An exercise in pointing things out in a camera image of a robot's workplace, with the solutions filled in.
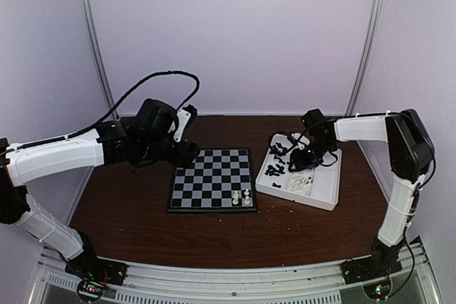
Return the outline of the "black white chessboard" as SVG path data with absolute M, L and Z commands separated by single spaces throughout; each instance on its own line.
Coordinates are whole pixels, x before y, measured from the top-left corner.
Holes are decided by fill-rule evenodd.
M 244 205 L 244 190 L 250 205 Z M 238 191 L 239 203 L 232 203 Z M 169 213 L 257 212 L 257 192 L 248 147 L 201 150 L 191 167 L 176 168 L 167 203 Z

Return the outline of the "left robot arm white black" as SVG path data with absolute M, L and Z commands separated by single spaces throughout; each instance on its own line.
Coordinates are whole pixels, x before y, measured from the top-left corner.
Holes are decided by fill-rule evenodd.
M 86 278 L 102 273 L 90 238 L 72 229 L 41 206 L 27 185 L 38 179 L 79 169 L 95 169 L 127 162 L 139 169 L 166 161 L 186 167 L 199 154 L 199 146 L 173 133 L 139 137 L 121 127 L 93 128 L 82 135 L 55 137 L 47 142 L 11 144 L 1 139 L 1 223 L 21 227 L 53 247 L 72 268 Z

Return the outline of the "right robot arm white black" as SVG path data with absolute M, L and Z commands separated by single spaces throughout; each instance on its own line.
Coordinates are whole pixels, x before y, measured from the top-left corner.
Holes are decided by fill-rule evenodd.
M 365 263 L 370 276 L 381 276 L 405 244 L 420 191 L 436 168 L 435 148 L 423 122 L 414 109 L 347 117 L 326 117 L 314 109 L 306 112 L 301 121 L 304 131 L 288 136 L 290 172 L 322 166 L 324 155 L 334 153 L 338 142 L 387 144 L 393 188 L 382 226 L 371 245 L 371 256 Z

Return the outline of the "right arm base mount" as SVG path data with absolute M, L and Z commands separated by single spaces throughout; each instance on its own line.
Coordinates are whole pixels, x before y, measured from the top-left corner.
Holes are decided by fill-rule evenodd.
M 369 256 L 347 259 L 341 264 L 345 284 L 369 281 L 401 271 L 403 267 L 399 261 L 399 252 L 403 246 L 404 239 L 388 247 L 378 238 L 374 238 Z

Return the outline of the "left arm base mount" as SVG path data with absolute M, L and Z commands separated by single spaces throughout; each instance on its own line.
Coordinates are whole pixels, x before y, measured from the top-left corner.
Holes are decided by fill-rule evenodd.
M 88 236 L 83 232 L 78 231 L 78 233 L 82 240 L 83 252 L 74 259 L 66 261 L 65 272 L 93 282 L 122 285 L 126 277 L 127 265 L 119 261 L 99 258 Z

